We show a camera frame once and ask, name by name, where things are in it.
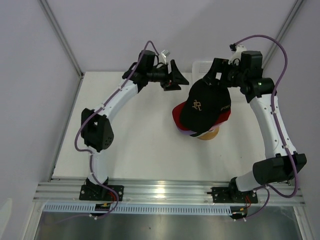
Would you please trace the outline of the red baseball cap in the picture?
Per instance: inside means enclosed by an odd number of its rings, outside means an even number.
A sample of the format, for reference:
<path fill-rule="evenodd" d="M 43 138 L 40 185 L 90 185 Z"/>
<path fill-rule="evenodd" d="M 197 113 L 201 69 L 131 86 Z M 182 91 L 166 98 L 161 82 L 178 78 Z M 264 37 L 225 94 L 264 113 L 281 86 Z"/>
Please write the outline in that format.
<path fill-rule="evenodd" d="M 177 127 L 197 134 L 208 132 L 213 126 L 220 126 L 230 115 L 230 104 L 219 106 L 213 103 L 202 104 L 199 101 L 184 101 L 172 110 L 173 121 Z"/>

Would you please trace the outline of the black gold-logo cap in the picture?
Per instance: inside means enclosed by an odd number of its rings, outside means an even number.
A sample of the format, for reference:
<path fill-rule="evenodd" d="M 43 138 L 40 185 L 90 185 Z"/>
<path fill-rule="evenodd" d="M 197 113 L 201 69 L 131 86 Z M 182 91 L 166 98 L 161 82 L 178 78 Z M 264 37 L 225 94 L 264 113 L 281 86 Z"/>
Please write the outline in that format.
<path fill-rule="evenodd" d="M 185 102 L 177 110 L 181 127 L 195 133 L 204 133 L 227 121 L 231 115 L 231 96 L 227 88 L 196 81 Z"/>

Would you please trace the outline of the purple LA baseball cap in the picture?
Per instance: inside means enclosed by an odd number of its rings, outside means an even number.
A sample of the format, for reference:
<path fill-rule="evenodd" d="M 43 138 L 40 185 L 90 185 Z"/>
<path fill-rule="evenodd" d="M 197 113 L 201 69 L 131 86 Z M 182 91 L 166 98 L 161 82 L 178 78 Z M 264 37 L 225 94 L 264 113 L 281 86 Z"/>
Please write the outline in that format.
<path fill-rule="evenodd" d="M 191 131 L 191 130 L 183 130 L 183 129 L 179 128 L 178 126 L 176 128 L 181 134 L 184 134 L 184 135 L 191 136 L 191 135 L 197 134 L 196 132 Z"/>

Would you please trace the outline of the pink baseball cap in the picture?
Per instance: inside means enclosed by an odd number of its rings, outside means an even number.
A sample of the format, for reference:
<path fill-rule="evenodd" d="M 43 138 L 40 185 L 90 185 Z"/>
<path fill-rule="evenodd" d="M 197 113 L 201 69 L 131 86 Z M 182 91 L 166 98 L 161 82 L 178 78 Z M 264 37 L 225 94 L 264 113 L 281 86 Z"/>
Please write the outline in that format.
<path fill-rule="evenodd" d="M 213 127 L 211 127 L 208 132 L 216 132 L 220 129 L 220 126 L 219 125 L 215 125 Z"/>

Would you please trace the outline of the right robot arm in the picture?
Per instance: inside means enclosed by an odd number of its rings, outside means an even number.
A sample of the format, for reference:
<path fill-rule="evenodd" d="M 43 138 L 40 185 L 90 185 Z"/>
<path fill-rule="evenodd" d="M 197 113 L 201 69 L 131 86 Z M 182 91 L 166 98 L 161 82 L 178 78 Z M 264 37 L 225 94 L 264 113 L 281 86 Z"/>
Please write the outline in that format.
<path fill-rule="evenodd" d="M 298 173 L 307 157 L 298 153 L 286 131 L 276 87 L 271 78 L 263 77 L 263 55 L 260 51 L 245 50 L 235 59 L 214 58 L 203 80 L 225 88 L 238 87 L 257 119 L 264 143 L 265 159 L 255 162 L 252 170 L 231 180 L 228 197 L 241 201 L 246 192 L 269 187 L 272 183 L 294 180 L 292 198 L 298 191 Z"/>

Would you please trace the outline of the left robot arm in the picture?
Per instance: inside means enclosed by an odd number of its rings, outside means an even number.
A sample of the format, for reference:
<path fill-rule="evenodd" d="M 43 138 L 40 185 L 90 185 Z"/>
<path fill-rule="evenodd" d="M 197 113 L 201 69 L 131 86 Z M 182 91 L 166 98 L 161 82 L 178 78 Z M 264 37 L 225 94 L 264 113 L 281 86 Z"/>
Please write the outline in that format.
<path fill-rule="evenodd" d="M 111 123 L 122 107 L 148 83 L 159 83 L 164 91 L 179 91 L 189 81 L 179 71 L 175 60 L 160 61 L 156 52 L 142 50 L 138 60 L 122 75 L 122 81 L 114 93 L 100 106 L 85 108 L 81 113 L 80 135 L 90 152 L 87 181 L 93 185 L 90 194 L 96 200 L 103 200 L 108 194 L 109 176 L 103 153 L 114 140 Z"/>

